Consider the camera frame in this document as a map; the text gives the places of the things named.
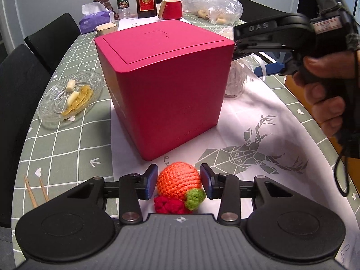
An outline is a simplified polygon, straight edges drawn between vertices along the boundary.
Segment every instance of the orange crochet ball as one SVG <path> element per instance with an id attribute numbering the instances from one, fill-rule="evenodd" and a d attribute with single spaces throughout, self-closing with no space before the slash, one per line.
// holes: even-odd
<path id="1" fill-rule="evenodd" d="M 174 162 L 159 175 L 156 187 L 160 195 L 185 201 L 186 191 L 201 188 L 197 170 L 185 162 Z"/>

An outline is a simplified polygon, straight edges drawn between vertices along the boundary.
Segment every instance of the plastic bag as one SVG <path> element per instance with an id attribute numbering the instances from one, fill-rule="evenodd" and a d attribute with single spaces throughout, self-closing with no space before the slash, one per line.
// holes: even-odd
<path id="1" fill-rule="evenodd" d="M 228 39 L 234 40 L 234 31 L 233 27 L 226 27 L 219 31 L 221 36 Z M 258 62 L 261 66 L 264 81 L 266 78 L 266 68 L 264 61 L 257 55 L 251 54 L 251 56 Z M 237 97 L 244 90 L 244 85 L 249 78 L 250 80 L 259 80 L 254 73 L 254 62 L 250 60 L 250 56 L 238 59 L 231 63 L 229 77 L 227 79 L 225 97 Z"/>
<path id="2" fill-rule="evenodd" d="M 183 0 L 183 9 L 211 23 L 229 24 L 238 20 L 243 7 L 237 0 Z"/>

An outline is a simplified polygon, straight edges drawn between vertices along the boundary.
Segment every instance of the water bottle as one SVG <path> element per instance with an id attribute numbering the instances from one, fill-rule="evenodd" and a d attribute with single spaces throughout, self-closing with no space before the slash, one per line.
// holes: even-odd
<path id="1" fill-rule="evenodd" d="M 129 0 L 117 0 L 119 19 L 130 18 Z"/>

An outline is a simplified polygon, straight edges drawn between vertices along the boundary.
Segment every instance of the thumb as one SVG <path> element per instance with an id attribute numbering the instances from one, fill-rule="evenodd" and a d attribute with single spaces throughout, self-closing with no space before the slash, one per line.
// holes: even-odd
<path id="1" fill-rule="evenodd" d="M 321 78 L 343 78 L 355 77 L 354 53 L 350 51 L 332 53 L 321 58 L 304 58 L 304 66 L 315 76 Z"/>

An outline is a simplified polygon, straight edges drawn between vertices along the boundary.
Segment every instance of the brown figurine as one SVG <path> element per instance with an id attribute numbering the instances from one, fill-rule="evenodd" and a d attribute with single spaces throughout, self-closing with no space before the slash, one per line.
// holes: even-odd
<path id="1" fill-rule="evenodd" d="M 100 2 L 101 4 L 103 4 L 105 6 L 106 9 L 109 9 L 110 11 L 114 12 L 114 18 L 115 20 L 119 19 L 119 15 L 118 13 L 116 13 L 113 9 L 113 7 L 111 6 L 111 3 L 109 2 L 109 0 L 93 0 L 93 2 Z"/>

